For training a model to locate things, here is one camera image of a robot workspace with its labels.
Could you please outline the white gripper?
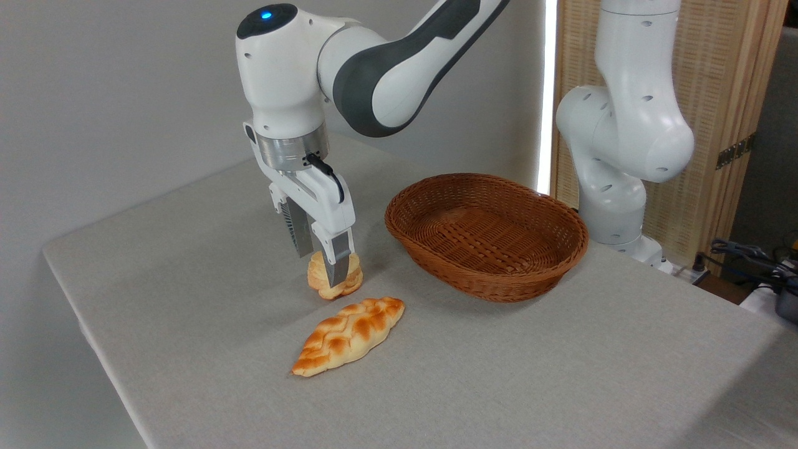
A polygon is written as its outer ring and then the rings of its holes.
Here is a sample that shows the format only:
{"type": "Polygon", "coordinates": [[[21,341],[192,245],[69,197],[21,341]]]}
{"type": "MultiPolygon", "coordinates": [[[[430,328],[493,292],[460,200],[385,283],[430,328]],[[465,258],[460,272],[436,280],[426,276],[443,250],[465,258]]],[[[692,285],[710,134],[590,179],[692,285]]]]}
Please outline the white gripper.
{"type": "Polygon", "coordinates": [[[304,258],[314,250],[308,219],[310,215],[318,222],[312,224],[312,232],[322,245],[329,287],[344,283],[350,269],[350,254],[353,252],[351,227],[355,223],[355,213],[343,176],[337,177],[344,191],[342,201],[333,177],[325,175],[313,165],[289,171],[279,171],[268,166],[261,148],[254,142],[261,136],[250,123],[243,122],[243,128],[251,137],[257,164],[272,181],[269,185],[272,202],[276,212],[283,216],[297,255],[304,258]]]}

